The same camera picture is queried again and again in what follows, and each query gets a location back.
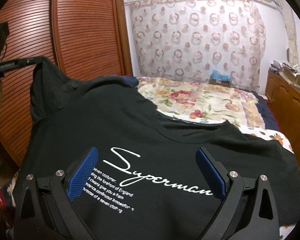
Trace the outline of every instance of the black cable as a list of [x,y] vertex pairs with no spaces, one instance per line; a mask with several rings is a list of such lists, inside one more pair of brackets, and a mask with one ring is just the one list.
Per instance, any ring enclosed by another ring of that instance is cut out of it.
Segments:
[[3,57],[2,57],[2,59],[0,60],[0,62],[4,59],[4,56],[6,55],[6,52],[7,52],[8,45],[7,45],[7,43],[5,43],[5,45],[6,45],[6,49],[5,49],[5,51],[4,51]]

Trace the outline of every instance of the metal screw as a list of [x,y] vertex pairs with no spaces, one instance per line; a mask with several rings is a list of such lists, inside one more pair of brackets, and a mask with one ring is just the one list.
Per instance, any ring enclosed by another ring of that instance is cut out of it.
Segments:
[[266,181],[268,178],[266,175],[261,175],[260,178],[263,180],[263,181]]
[[56,172],[56,175],[57,175],[58,177],[61,177],[63,174],[65,174],[65,172],[64,172],[63,170],[58,170],[58,171]]
[[29,174],[29,175],[27,176],[27,180],[31,180],[31,179],[33,179],[33,174]]
[[236,178],[236,177],[238,177],[238,173],[236,173],[235,171],[231,171],[230,176],[233,178]]

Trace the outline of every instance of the louvered wooden door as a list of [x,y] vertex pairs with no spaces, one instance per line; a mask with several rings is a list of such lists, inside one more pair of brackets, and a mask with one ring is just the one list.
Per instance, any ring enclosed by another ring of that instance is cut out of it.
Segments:
[[115,0],[58,0],[60,47],[69,77],[122,73],[115,10]]
[[[0,11],[10,29],[4,60],[44,55],[80,80],[124,75],[116,15],[115,0],[8,0]],[[19,166],[31,134],[33,68],[3,78],[0,142]]]

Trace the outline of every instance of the wooden dresser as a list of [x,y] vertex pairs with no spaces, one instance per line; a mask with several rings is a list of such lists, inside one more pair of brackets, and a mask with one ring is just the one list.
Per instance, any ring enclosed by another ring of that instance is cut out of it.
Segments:
[[289,139],[300,166],[300,90],[269,71],[266,96],[268,107],[281,132]]

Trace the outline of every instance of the blue gripper pad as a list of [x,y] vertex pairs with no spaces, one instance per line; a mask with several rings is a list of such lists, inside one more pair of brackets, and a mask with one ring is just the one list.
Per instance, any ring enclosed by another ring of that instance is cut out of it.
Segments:
[[69,179],[68,197],[72,202],[75,198],[81,195],[81,192],[86,184],[91,171],[98,162],[98,150],[92,147],[85,159],[81,162],[77,170]]
[[223,200],[226,197],[226,184],[201,148],[197,149],[195,160],[214,197]]

